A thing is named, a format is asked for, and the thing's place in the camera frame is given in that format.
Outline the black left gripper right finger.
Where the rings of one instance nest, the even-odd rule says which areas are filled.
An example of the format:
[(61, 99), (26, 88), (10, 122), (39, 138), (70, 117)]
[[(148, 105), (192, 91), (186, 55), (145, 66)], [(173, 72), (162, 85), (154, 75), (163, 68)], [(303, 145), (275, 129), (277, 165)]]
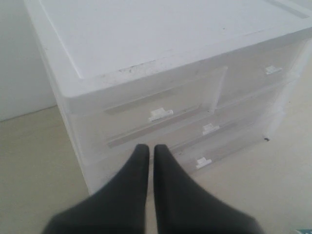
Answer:
[(214, 197), (176, 161), (169, 148), (154, 148), (154, 199), (160, 234), (262, 234), (257, 220)]

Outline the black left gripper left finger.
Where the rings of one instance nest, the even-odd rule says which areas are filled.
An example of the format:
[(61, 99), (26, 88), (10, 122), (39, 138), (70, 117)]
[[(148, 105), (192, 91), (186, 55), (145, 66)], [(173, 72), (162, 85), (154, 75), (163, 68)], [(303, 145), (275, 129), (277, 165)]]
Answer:
[(143, 234), (150, 152), (135, 147), (120, 171), (99, 191), (48, 222), (44, 234)]

